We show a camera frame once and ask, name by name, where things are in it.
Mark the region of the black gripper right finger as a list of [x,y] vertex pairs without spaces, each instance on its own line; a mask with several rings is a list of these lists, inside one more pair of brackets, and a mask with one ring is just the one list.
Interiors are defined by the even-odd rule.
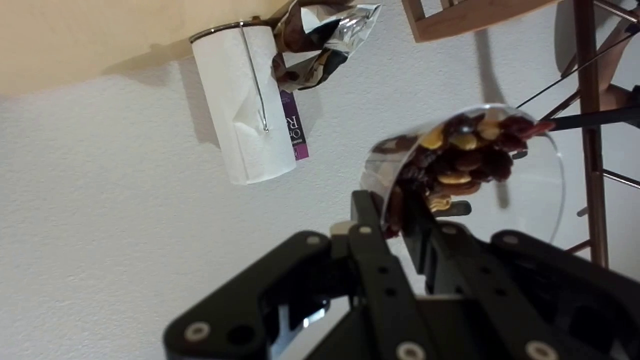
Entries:
[[640,285],[534,236],[422,220],[417,268],[437,360],[640,360]]

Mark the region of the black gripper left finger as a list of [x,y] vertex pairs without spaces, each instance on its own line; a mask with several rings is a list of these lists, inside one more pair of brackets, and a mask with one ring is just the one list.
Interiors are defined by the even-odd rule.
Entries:
[[304,230],[182,312],[165,330],[167,360],[271,360],[294,330],[336,299],[350,310],[312,351],[312,360],[429,360],[429,332],[381,212],[367,190],[328,235]]

